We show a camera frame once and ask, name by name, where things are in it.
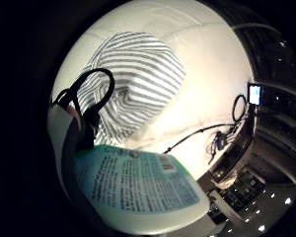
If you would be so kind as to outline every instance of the small screen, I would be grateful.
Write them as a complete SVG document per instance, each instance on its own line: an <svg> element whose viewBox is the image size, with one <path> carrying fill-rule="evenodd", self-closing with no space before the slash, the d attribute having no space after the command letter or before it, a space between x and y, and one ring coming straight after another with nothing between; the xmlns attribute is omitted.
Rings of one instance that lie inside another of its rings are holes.
<svg viewBox="0 0 296 237"><path fill-rule="evenodd" d="M250 86L250 99L249 103L259 105L260 86Z"/></svg>

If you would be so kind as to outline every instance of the striped hood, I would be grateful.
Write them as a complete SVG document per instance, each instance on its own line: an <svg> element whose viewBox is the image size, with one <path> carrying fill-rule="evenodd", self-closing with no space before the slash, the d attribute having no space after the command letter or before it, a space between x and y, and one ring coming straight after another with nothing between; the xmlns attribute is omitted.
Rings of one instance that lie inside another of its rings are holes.
<svg viewBox="0 0 296 237"><path fill-rule="evenodd" d="M120 33L107 39L83 72L99 67L112 72L115 89L100 110L95 144L122 143L162 111L185 78L172 50L146 33ZM101 100L109 87L106 77L102 73L93 74L82 85L78 91L82 113Z"/></svg>

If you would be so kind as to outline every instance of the white container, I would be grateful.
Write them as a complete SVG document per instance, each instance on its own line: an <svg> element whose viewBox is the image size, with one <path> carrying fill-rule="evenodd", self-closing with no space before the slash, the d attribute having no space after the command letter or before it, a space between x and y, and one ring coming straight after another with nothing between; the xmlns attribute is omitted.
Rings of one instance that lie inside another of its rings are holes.
<svg viewBox="0 0 296 237"><path fill-rule="evenodd" d="M75 160L81 191L112 229L163 234L209 210L204 191L171 155L100 145Z"/></svg>

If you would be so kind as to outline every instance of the black wire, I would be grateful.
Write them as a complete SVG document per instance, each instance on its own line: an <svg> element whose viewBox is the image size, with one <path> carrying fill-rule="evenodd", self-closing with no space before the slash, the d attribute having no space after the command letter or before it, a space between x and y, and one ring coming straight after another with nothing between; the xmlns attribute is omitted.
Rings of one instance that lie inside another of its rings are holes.
<svg viewBox="0 0 296 237"><path fill-rule="evenodd" d="M186 137L184 137L183 139L181 139L180 141L178 141L175 145L168 147L168 149L166 151L164 151L164 154L167 154L168 152L172 151L172 149L174 149L176 146L180 145L182 142L184 142L185 140L189 139L191 136L200 133L200 132L204 132L205 130L209 130L218 126L232 126L234 125L233 123L219 123L219 124L215 124L215 125L211 125L211 126L207 126L205 128L201 128L193 133L191 133L190 135L187 135Z"/></svg>
<svg viewBox="0 0 296 237"><path fill-rule="evenodd" d="M243 99L244 100L244 109L241 113L241 115L236 118L235 116L235 111L236 111L236 106L239 102L240 99ZM229 128L229 131L227 132L226 136L230 135L230 134L235 134L235 132L237 131L237 129L239 128L239 125L240 125L240 122L244 119L248 119L248 117L244 118L245 114L246 114L246 109L247 109L247 100L246 100L246 97L244 95L238 95L234 101L234 104L233 104L233 109L232 109L232 118L233 118L233 121L234 123L219 123L219 124L215 124L215 125L211 125L211 126L208 126L208 127L205 127L205 128L201 128L191 134L189 134L188 136L184 137L183 139L181 139L180 141L178 141L175 145L171 146L171 147L168 147L168 149L166 151L164 151L163 153L164 154L167 154L168 152L172 151L176 146L180 145L181 143L183 143L185 140L189 139L191 136L197 134L197 133L200 133L200 132L204 132L205 130L208 130L208 129L212 129L212 128L215 128L215 127L218 127L218 126L231 126ZM211 155L214 157L215 154L216 154L216 141L217 141L217 133L216 133L216 136L214 137L213 141L212 141L212 145L211 145Z"/></svg>

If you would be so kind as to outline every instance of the striped fabric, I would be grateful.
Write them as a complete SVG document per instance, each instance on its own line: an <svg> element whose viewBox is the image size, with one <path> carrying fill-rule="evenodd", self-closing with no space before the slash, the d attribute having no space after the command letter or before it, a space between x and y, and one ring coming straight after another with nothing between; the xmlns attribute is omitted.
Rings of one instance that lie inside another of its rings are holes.
<svg viewBox="0 0 296 237"><path fill-rule="evenodd" d="M109 69L115 90L101 109L95 144L119 145L173 99L185 72L171 49L146 33L120 33L107 39L83 71ZM78 91L81 111L98 102L109 86L102 73L91 75Z"/></svg>

